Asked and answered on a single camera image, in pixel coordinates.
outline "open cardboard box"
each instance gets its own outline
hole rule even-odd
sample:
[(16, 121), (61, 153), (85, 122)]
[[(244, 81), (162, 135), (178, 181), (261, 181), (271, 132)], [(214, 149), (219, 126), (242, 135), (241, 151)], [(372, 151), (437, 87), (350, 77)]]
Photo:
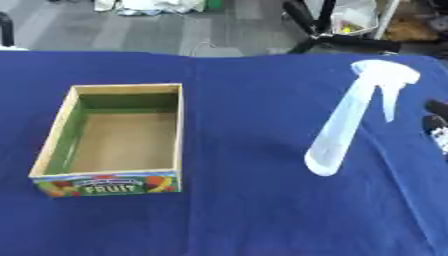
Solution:
[(180, 84), (72, 86), (29, 177), (53, 197), (181, 190)]

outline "floor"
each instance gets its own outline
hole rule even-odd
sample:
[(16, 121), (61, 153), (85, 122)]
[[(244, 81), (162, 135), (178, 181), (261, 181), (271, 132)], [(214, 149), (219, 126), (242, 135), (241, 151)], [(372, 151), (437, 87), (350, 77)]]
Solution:
[(186, 56), (282, 53), (303, 37), (280, 18), (280, 0), (226, 0), (220, 11), (156, 17), (96, 13), (90, 0), (1, 0), (16, 44), (33, 50), (112, 50)]

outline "clear plastic spray bottle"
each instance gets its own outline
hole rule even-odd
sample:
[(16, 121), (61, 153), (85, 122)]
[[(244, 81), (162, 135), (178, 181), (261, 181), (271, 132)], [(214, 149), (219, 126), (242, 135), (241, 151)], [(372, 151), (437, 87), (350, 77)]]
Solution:
[(383, 93), (386, 121), (391, 122), (400, 90), (420, 79), (419, 72), (390, 61), (358, 61), (352, 64), (352, 69), (358, 74), (358, 79), (344, 95), (305, 154), (308, 168), (320, 176), (337, 173), (376, 86), (379, 86)]

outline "spray bottle trigger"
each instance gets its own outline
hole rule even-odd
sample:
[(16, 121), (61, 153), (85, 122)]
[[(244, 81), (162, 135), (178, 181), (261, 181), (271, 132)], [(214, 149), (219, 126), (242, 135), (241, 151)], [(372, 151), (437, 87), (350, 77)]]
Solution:
[(382, 93), (383, 93), (383, 111), (384, 117), (386, 118), (386, 122), (392, 122), (395, 117), (395, 106), (397, 104), (398, 94), (400, 93), (400, 89), (403, 88), (406, 84), (402, 84), (400, 86), (387, 86), (382, 85)]

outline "chair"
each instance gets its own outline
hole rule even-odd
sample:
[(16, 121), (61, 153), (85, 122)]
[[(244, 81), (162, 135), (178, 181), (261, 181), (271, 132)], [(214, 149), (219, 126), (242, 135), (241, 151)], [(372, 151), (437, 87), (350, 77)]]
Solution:
[(305, 53), (320, 44), (357, 47), (378, 52), (398, 53), (400, 51), (401, 44), (398, 42), (332, 34), (330, 32), (331, 14), (335, 5), (336, 0), (324, 0), (319, 17), (314, 20), (303, 0), (290, 0), (283, 3), (285, 15), (291, 17), (308, 35), (308, 38), (299, 42), (290, 50), (290, 53)]

